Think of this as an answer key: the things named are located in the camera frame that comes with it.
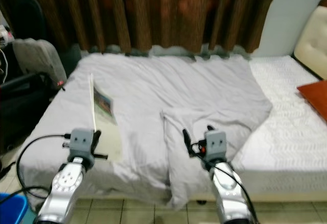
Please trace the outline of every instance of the tufted headboard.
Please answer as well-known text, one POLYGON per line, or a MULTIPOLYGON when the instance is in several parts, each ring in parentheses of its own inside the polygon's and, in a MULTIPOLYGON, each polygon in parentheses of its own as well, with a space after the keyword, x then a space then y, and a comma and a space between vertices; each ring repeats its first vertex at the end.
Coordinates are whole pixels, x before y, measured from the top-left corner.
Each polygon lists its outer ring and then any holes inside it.
POLYGON ((294 56, 318 76, 327 79, 327 0, 321 0, 311 14, 294 56))

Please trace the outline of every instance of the magazine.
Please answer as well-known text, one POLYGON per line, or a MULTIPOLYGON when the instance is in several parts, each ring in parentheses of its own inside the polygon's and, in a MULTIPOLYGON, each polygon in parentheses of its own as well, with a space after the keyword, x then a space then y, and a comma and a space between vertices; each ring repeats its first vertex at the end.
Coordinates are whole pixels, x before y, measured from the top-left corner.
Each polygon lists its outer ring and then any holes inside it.
POLYGON ((113 99, 95 83, 90 75, 90 95, 94 130, 100 130, 101 136, 96 154, 107 154, 111 162, 122 158, 122 144, 117 122, 113 114, 113 99))

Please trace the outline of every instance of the blue bin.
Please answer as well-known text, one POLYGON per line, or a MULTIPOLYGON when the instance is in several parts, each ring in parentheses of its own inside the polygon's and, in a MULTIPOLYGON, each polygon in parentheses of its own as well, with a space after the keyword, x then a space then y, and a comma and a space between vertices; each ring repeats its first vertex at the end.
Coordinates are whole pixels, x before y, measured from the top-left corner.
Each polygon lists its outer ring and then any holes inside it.
MULTIPOLYGON (((9 194, 0 193, 0 200, 9 194)), ((23 219, 28 208, 25 196, 16 195, 2 205, 0 205, 0 223, 1 224, 19 224, 23 219)))

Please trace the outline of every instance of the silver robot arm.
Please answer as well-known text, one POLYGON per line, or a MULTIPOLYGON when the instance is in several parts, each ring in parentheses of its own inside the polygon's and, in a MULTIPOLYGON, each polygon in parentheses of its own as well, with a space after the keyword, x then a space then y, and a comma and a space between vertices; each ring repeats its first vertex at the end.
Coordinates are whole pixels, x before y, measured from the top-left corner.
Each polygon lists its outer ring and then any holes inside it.
POLYGON ((226 162, 225 132, 208 126, 208 131, 204 133, 204 139, 193 144, 191 144, 186 130, 183 130, 183 135, 189 156, 200 158, 202 167, 209 172, 220 223, 256 223, 253 216, 254 210, 249 206, 240 186, 241 179, 234 172, 232 165, 226 162))
POLYGON ((108 156, 94 154, 100 131, 75 129, 71 134, 68 163, 63 164, 52 181, 52 188, 34 224, 66 224, 72 216, 79 195, 79 187, 86 172, 94 165, 95 158, 108 156))

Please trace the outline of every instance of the brown curtain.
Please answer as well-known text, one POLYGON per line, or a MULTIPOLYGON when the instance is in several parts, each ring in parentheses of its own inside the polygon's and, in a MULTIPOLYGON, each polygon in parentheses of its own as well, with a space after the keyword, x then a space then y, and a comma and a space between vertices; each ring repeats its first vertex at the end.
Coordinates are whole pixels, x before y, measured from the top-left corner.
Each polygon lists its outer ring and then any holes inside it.
MULTIPOLYGON (((12 23, 17 0, 0 0, 12 23)), ((117 44, 122 52, 147 51, 152 45, 182 46, 198 53, 238 44, 252 53, 259 47, 272 0, 38 0, 59 49, 78 42, 81 49, 96 45, 104 52, 117 44)))

